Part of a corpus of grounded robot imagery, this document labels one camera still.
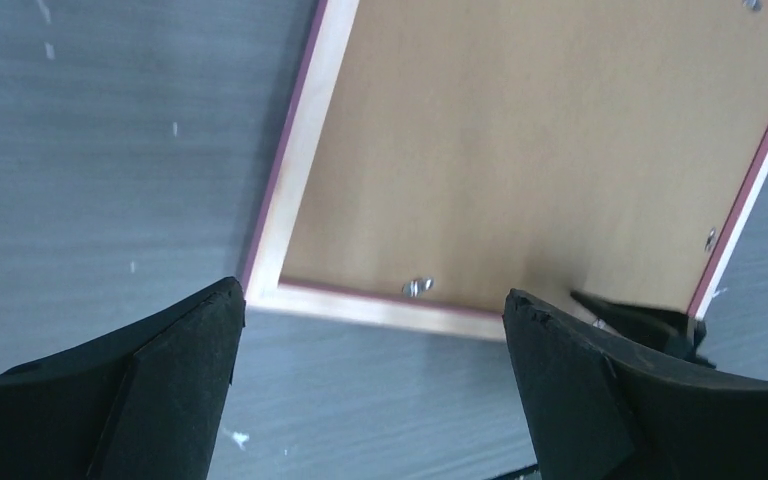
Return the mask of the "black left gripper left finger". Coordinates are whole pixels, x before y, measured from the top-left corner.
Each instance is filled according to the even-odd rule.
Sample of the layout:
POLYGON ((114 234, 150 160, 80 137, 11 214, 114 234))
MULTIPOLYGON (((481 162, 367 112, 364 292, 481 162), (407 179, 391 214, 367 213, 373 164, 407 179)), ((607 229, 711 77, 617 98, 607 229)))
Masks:
POLYGON ((204 479, 245 326, 223 278, 0 374, 0 479, 204 479))

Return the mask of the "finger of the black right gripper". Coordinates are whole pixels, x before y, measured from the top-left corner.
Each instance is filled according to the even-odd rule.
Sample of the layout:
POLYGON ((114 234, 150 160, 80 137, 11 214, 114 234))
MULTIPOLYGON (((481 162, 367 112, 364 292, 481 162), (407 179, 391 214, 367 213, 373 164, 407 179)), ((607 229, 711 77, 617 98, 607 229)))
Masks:
POLYGON ((702 367, 716 368, 698 353, 707 336, 703 320, 678 310, 612 302, 579 290, 572 290, 570 297, 604 326, 630 341, 702 367))

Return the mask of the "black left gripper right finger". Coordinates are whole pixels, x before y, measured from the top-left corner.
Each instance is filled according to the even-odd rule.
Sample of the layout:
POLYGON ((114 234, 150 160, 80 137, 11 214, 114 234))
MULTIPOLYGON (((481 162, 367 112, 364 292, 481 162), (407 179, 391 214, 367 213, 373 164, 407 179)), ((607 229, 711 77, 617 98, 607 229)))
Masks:
POLYGON ((523 290, 503 325, 545 479, 768 479, 768 381, 598 328, 523 290))

